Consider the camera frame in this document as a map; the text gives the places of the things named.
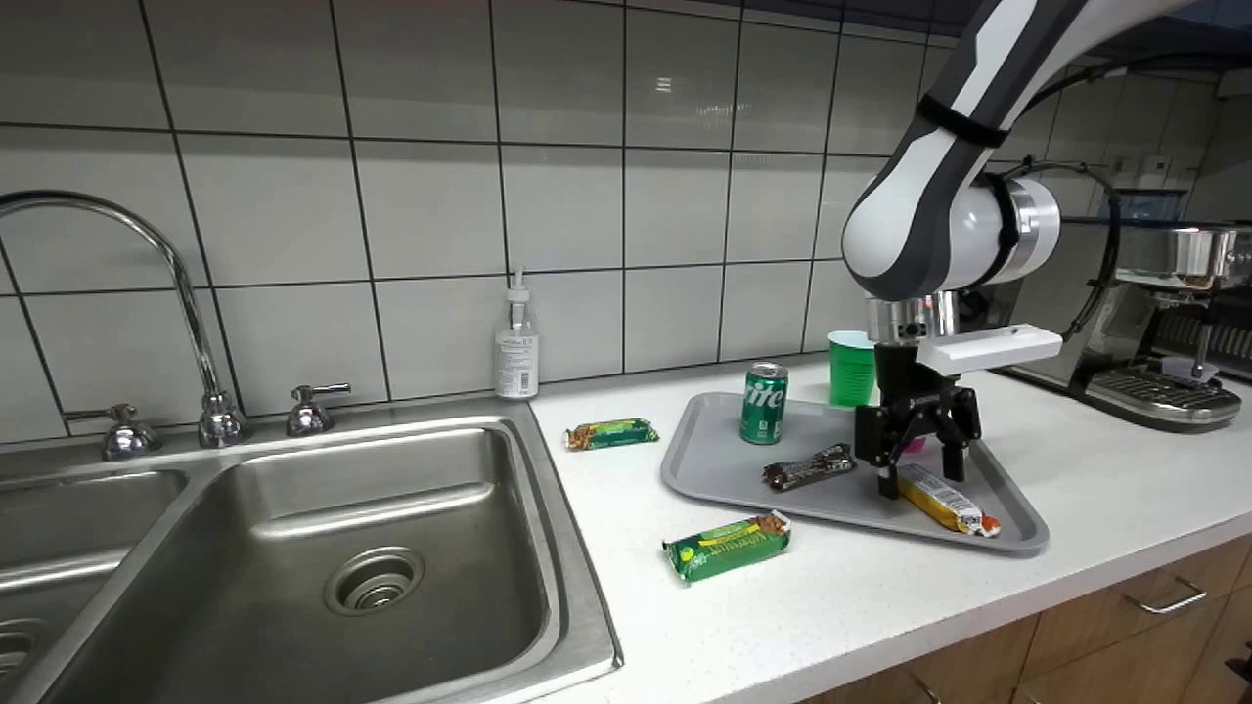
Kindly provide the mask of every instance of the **sink basin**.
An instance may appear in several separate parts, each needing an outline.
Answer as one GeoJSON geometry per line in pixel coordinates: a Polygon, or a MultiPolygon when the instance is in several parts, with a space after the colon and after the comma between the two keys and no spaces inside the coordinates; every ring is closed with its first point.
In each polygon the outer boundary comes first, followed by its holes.
{"type": "Polygon", "coordinates": [[[178,472],[104,470],[0,486],[0,698],[178,491],[178,472]]]}
{"type": "Polygon", "coordinates": [[[525,406],[204,472],[32,698],[529,698],[618,645],[525,406]]]}

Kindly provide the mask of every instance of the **faucet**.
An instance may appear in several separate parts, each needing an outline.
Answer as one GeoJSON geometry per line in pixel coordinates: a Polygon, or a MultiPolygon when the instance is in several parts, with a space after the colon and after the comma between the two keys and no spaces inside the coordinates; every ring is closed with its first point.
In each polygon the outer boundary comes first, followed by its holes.
{"type": "Polygon", "coordinates": [[[166,279],[173,279],[178,306],[185,306],[185,322],[187,322],[192,346],[194,346],[194,372],[200,372],[200,387],[204,387],[194,436],[200,436],[200,445],[238,440],[246,421],[220,382],[220,372],[211,362],[207,336],[204,336],[204,323],[194,312],[194,288],[192,288],[187,266],[166,247],[166,239],[153,221],[143,221],[139,216],[134,216],[110,198],[97,198],[97,194],[82,194],[82,191],[9,191],[9,194],[0,194],[0,219],[9,219],[14,212],[44,212],[44,206],[69,206],[69,212],[95,212],[101,219],[114,219],[123,229],[134,229],[138,239],[143,239],[165,258],[166,279]]]}

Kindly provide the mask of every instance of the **white countertop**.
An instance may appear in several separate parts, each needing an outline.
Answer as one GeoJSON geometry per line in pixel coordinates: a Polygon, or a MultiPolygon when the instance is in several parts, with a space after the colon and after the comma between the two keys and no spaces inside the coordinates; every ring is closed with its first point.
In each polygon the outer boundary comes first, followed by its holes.
{"type": "MultiPolygon", "coordinates": [[[[606,590],[625,666],[554,698],[798,698],[998,631],[1125,576],[1252,530],[1252,410],[1216,434],[1161,434],[1001,375],[967,375],[980,434],[1047,520],[1034,560],[794,520],[788,552],[681,586],[662,539],[747,512],[662,486],[683,404],[744,372],[542,389],[534,419],[606,590]],[[565,453],[561,430],[642,414],[662,440],[565,453]]],[[[824,362],[788,366],[824,397],[824,362]]]]}

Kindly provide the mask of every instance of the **green can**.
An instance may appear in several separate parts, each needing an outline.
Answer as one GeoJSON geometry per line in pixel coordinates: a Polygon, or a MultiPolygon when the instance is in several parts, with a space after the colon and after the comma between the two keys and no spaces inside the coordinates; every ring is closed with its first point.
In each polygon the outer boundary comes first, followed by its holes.
{"type": "Polygon", "coordinates": [[[751,445],[773,445],[783,436],[783,410],[787,410],[787,366],[751,362],[747,387],[744,387],[738,436],[751,445]]]}

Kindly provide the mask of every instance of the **coffee machine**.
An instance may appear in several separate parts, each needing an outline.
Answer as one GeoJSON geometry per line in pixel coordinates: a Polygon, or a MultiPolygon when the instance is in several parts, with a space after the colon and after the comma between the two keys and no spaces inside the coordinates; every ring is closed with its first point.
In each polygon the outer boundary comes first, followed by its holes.
{"type": "Polygon", "coordinates": [[[1216,430],[1240,410],[1220,375],[1252,379],[1252,229],[1220,221],[1064,221],[1047,266],[976,288],[984,323],[1064,333],[1064,350],[1004,375],[1156,430],[1216,430]]]}

